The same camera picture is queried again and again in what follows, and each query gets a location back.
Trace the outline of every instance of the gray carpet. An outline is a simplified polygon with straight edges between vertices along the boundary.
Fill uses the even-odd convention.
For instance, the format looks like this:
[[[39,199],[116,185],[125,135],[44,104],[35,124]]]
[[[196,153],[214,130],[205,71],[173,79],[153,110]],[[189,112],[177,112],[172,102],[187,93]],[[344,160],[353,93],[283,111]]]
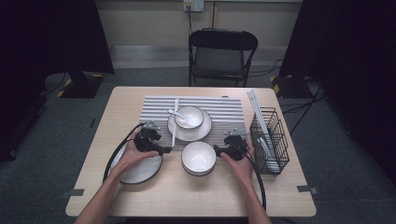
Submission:
[[[276,73],[251,77],[247,86],[272,88],[269,76]],[[72,223],[62,193],[77,181],[113,88],[187,86],[187,74],[187,67],[118,69],[115,76],[105,77],[94,99],[56,98],[61,87],[51,92],[41,117],[21,141],[17,159],[0,163],[0,223]],[[62,74],[52,75],[46,86],[51,90],[61,80]],[[233,86],[233,82],[197,79],[195,86]],[[318,84],[310,83],[310,88],[315,92]],[[279,99],[283,111],[306,102]],[[290,130],[303,113],[285,114]],[[348,137],[329,101],[314,103],[292,139],[309,186],[319,190],[313,195],[318,212],[310,218],[275,218],[274,223],[396,223],[396,189],[373,158]],[[108,223],[121,220],[110,218]]]

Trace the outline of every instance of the gray striped mat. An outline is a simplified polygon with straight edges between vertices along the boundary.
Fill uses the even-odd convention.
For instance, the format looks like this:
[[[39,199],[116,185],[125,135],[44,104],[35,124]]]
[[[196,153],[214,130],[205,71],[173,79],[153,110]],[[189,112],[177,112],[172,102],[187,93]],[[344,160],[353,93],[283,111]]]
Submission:
[[[172,145],[172,134],[168,130],[168,109],[175,108],[175,100],[178,98],[178,108],[192,105],[206,111],[212,119],[212,129],[209,134],[198,141],[206,142],[210,146],[224,146],[224,132],[233,129],[246,129],[241,100],[230,97],[197,97],[197,96],[158,96],[147,95],[143,103],[140,122],[154,120],[160,127],[159,134],[162,136],[158,144],[162,147]],[[176,139],[173,150],[182,150],[188,143]]]

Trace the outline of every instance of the metal rack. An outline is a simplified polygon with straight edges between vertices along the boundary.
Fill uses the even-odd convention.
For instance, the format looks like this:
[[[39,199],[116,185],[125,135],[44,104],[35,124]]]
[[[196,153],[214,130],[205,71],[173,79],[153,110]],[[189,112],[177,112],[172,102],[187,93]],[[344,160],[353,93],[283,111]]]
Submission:
[[[287,151],[288,141],[282,121],[272,107],[261,107],[268,133],[264,133],[257,116],[250,124],[250,135],[255,153],[254,159],[262,175],[280,175],[290,161]]]

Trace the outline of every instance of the chair backrest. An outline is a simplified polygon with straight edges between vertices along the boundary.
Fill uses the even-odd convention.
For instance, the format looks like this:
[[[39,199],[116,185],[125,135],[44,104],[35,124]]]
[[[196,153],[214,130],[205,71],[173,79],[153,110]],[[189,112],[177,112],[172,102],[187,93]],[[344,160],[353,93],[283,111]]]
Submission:
[[[256,36],[239,30],[205,28],[193,32],[189,38],[189,48],[192,46],[208,49],[256,50],[259,41]]]

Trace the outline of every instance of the power outlet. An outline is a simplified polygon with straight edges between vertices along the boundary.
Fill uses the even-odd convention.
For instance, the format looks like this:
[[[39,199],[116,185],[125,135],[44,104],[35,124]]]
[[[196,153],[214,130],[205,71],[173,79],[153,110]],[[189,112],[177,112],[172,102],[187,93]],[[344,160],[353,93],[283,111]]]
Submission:
[[[204,11],[204,0],[183,0],[183,10],[188,11]]]

